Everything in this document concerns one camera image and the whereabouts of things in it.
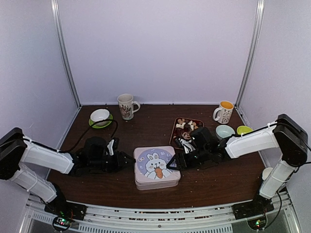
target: white mug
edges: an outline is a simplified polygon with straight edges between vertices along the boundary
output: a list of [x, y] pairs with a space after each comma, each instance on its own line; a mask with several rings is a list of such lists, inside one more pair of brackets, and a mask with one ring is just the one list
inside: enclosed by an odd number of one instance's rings
[[[118, 96], [118, 102], [120, 112], [124, 120], [131, 120], [134, 117], [134, 113], [140, 109], [140, 104], [137, 101], [133, 101], [134, 96], [130, 94], [122, 94]], [[134, 104], [138, 106], [138, 109], [134, 110]]]
[[227, 124], [230, 120], [234, 105], [229, 101], [221, 101], [219, 108], [216, 108], [213, 119], [221, 124]]

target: bunny illustration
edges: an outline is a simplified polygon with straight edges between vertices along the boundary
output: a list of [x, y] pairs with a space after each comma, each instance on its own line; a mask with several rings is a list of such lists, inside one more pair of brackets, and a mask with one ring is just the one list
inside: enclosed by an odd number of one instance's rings
[[168, 177], [172, 172], [166, 168], [166, 162], [160, 159], [158, 153], [147, 154], [149, 161], [146, 164], [147, 172], [144, 176], [151, 179], [162, 179]]

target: pink tin box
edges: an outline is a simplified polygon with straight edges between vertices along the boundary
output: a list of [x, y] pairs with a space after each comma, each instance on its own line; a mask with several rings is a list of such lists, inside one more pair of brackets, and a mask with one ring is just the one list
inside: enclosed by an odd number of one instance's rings
[[140, 147], [134, 150], [137, 189], [148, 190], [178, 185], [180, 172], [166, 168], [175, 155], [173, 147]]

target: small bowl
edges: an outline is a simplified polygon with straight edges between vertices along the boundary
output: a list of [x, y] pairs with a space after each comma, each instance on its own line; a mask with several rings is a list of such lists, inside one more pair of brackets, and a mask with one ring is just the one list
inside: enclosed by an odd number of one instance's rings
[[[110, 116], [110, 112], [107, 109], [97, 109], [94, 112], [92, 112], [90, 118], [93, 122], [96, 122], [96, 121], [100, 121], [100, 120], [106, 120], [106, 119], [108, 119], [109, 116]], [[103, 126], [107, 123], [108, 123], [108, 121], [103, 121], [101, 123], [97, 123], [96, 125], [97, 126]]]
[[227, 125], [220, 125], [216, 128], [216, 136], [219, 140], [235, 134], [234, 129]]
[[237, 133], [238, 135], [241, 135], [241, 134], [245, 134], [245, 133], [250, 133], [252, 132], [253, 129], [248, 127], [248, 126], [245, 126], [245, 125], [241, 125], [237, 128]]

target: yellow-green bowl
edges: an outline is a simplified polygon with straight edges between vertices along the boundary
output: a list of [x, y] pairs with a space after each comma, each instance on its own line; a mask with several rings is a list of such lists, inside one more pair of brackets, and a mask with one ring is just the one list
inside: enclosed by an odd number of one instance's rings
[[246, 126], [246, 125], [241, 125], [237, 128], [237, 133], [238, 135], [241, 135], [241, 134], [245, 134], [245, 133], [249, 133], [249, 132], [252, 132], [253, 129]]

